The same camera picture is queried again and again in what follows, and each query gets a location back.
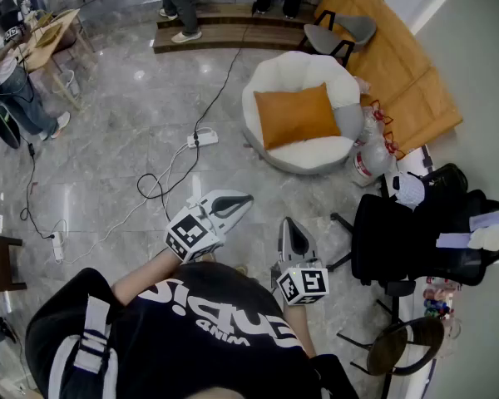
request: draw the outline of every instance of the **round chair seat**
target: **round chair seat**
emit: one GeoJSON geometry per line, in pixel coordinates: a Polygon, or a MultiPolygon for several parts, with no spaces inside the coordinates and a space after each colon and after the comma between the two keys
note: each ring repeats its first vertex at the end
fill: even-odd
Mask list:
{"type": "Polygon", "coordinates": [[[355,79],[333,57],[286,52],[261,62],[242,92],[244,134],[271,165],[300,175],[328,173],[345,160],[363,129],[355,79]],[[303,140],[272,150],[264,149],[255,91],[301,91],[326,83],[329,101],[341,136],[303,140]]]}

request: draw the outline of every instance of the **black t-shirt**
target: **black t-shirt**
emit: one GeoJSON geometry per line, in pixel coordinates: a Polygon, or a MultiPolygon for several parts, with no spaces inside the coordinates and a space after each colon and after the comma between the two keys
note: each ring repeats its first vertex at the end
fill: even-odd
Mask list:
{"type": "MultiPolygon", "coordinates": [[[[27,363],[45,396],[57,348],[83,331],[89,295],[111,305],[108,346],[118,355],[118,398],[184,398],[210,387],[248,399],[320,398],[322,387],[339,392],[336,397],[356,397],[335,356],[309,360],[266,289],[205,262],[181,266],[125,307],[96,270],[82,270],[27,328],[27,363]]],[[[74,368],[73,358],[62,396],[101,397],[102,375],[74,368]]]]}

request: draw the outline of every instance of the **marble floor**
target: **marble floor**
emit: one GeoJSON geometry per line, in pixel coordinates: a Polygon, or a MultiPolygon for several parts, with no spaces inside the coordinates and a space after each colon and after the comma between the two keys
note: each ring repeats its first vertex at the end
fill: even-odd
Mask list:
{"type": "MultiPolygon", "coordinates": [[[[195,121],[225,81],[237,49],[165,53],[150,49],[155,25],[142,24],[93,37],[95,61],[78,52],[58,55],[63,67],[75,70],[82,89],[82,111],[74,111],[51,89],[46,77],[33,75],[47,110],[72,113],[70,125],[56,140],[35,145],[37,168],[30,188],[30,208],[37,226],[47,234],[59,219],[69,230],[66,260],[85,253],[108,229],[121,222],[142,200],[136,190],[139,176],[161,173],[192,132],[195,121]]],[[[331,223],[329,214],[340,212],[353,222],[363,194],[377,193],[353,185],[338,170],[331,175],[297,176],[278,171],[249,147],[240,129],[240,96],[255,67],[277,56],[276,51],[244,49],[237,58],[220,99],[201,126],[218,132],[218,145],[205,147],[200,160],[170,195],[169,214],[175,214],[191,195],[192,177],[200,179],[203,193],[212,189],[241,190],[254,196],[254,206],[229,234],[217,259],[229,265],[247,264],[249,275],[269,286],[269,267],[277,260],[280,220],[289,215],[317,239],[324,262],[343,257],[349,235],[331,223]]],[[[170,182],[179,180],[195,159],[187,150],[175,161],[170,182]]],[[[31,222],[21,221],[26,185],[32,164],[25,145],[19,150],[0,140],[0,234],[21,238],[21,248],[11,248],[16,277],[28,290],[8,294],[12,313],[7,318],[23,337],[32,315],[64,283],[85,267],[98,269],[115,282],[164,248],[166,219],[160,199],[149,200],[109,239],[74,264],[57,264],[52,243],[41,239],[31,222]]],[[[149,190],[145,181],[144,189],[149,190]]],[[[336,337],[342,330],[360,342],[373,340],[388,323],[375,305],[383,297],[378,286],[363,287],[349,266],[330,275],[331,294],[309,306],[310,330],[318,352],[338,355],[361,397],[380,394],[383,379],[369,377],[349,366],[365,362],[366,352],[336,337]]],[[[0,293],[0,314],[5,312],[0,293]]],[[[23,378],[21,350],[0,345],[0,380],[23,378]]]]}

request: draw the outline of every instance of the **black and white marker cube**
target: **black and white marker cube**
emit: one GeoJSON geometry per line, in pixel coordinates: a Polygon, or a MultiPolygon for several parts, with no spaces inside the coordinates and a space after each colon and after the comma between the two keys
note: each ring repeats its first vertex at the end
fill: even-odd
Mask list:
{"type": "Polygon", "coordinates": [[[219,239],[184,207],[166,227],[165,243],[186,263],[216,249],[219,239]]]}
{"type": "Polygon", "coordinates": [[[326,268],[288,268],[277,284],[289,305],[314,303],[329,294],[326,268]]]}

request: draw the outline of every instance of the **extension cord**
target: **extension cord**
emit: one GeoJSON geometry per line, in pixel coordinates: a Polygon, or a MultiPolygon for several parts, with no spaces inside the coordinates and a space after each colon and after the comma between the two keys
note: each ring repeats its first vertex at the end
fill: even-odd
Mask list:
{"type": "Polygon", "coordinates": [[[54,256],[56,257],[56,262],[60,263],[64,259],[63,235],[61,232],[52,232],[52,235],[53,235],[53,238],[52,238],[53,253],[54,253],[54,256]]]}
{"type": "MultiPolygon", "coordinates": [[[[188,136],[186,138],[186,144],[189,146],[190,149],[196,147],[194,140],[195,139],[193,135],[188,136]]],[[[198,142],[200,143],[200,148],[207,145],[213,145],[215,143],[218,143],[218,135],[214,130],[208,131],[207,133],[200,133],[198,135],[198,142]]]]}

